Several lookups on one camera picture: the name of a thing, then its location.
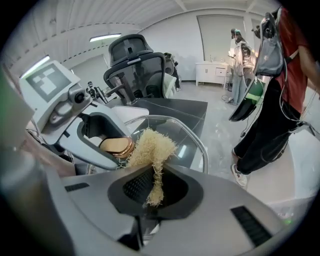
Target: loofah sponge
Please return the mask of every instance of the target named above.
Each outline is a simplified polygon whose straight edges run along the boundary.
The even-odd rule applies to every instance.
[[[162,169],[164,161],[173,155],[177,147],[169,137],[147,128],[136,142],[133,152],[128,156],[126,167],[152,164],[154,184],[146,202],[157,207],[164,199],[162,190]]]

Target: red shirt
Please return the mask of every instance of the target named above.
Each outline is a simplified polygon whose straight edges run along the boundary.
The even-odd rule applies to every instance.
[[[281,10],[278,26],[285,57],[292,55],[298,49],[298,46],[309,47],[300,28],[285,8],[282,8]],[[282,71],[276,80],[279,82],[281,88],[283,88],[285,81],[284,71]],[[287,82],[282,97],[299,113],[302,113],[303,110],[307,82],[308,78],[301,70],[300,57],[298,54],[287,65]]]

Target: ceiling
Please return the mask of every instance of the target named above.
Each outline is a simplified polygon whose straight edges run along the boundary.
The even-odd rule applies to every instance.
[[[89,52],[101,54],[112,39],[91,37],[135,34],[163,19],[202,9],[236,9],[263,15],[273,0],[41,0],[26,14],[1,53],[13,75],[21,76],[49,55],[66,63]]]

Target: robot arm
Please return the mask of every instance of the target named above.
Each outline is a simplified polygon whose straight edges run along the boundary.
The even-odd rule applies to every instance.
[[[80,79],[57,61],[20,80],[22,95],[34,110],[33,120],[49,146],[61,146],[79,159],[103,169],[119,166],[115,157],[90,141],[130,136],[110,108],[93,102]]]

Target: backpack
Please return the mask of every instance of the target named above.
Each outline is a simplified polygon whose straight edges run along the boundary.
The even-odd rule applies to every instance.
[[[280,7],[273,13],[267,12],[257,30],[253,30],[255,36],[260,39],[259,55],[253,70],[256,76],[277,77],[282,70],[285,70],[285,80],[287,80],[287,65],[298,55],[297,49],[292,55],[284,56],[278,30],[281,10]]]

